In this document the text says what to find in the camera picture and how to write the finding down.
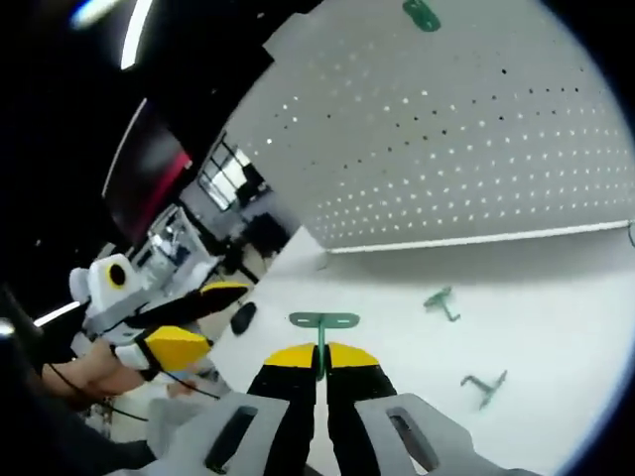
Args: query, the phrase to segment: green clip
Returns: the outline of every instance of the green clip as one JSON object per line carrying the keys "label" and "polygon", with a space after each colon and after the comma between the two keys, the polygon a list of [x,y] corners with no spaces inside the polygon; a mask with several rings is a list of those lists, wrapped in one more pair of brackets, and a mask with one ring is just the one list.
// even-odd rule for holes
{"label": "green clip", "polygon": [[317,380],[320,381],[324,378],[325,373],[326,330],[354,327],[359,322],[359,316],[350,312],[294,312],[289,315],[289,320],[297,327],[317,327],[317,352],[319,355]]}
{"label": "green clip", "polygon": [[427,308],[431,307],[440,307],[444,310],[445,315],[447,316],[447,320],[450,322],[455,322],[460,319],[460,314],[452,315],[447,309],[447,304],[445,304],[445,300],[449,297],[452,292],[452,288],[450,286],[443,288],[434,296],[429,297],[426,302],[424,302],[424,306]]}
{"label": "green clip", "polygon": [[483,401],[481,402],[479,407],[480,410],[483,410],[485,407],[489,405],[496,391],[500,388],[501,385],[503,385],[503,382],[505,382],[505,379],[507,379],[507,371],[501,374],[501,376],[498,378],[498,380],[493,386],[489,386],[485,384],[482,380],[474,377],[473,375],[468,375],[463,380],[461,380],[460,385],[463,386],[467,382],[471,382],[476,387],[478,387],[478,390],[480,390],[481,392],[485,394],[485,397],[483,397]]}
{"label": "green clip", "polygon": [[423,0],[406,0],[403,8],[415,25],[424,32],[435,32],[441,27],[439,17]]}

